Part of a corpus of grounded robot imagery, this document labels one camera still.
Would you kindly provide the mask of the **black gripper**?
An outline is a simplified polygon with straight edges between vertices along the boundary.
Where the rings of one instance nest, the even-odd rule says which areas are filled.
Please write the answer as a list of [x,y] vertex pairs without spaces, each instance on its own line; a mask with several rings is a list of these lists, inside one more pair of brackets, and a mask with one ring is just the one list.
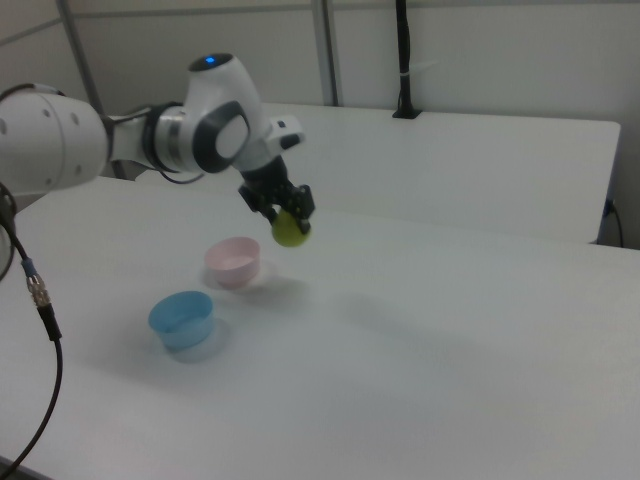
[[295,187],[288,178],[282,157],[275,157],[267,165],[250,171],[242,171],[243,183],[239,193],[251,211],[273,225],[277,211],[273,205],[290,210],[301,233],[311,231],[310,218],[315,202],[308,185]]

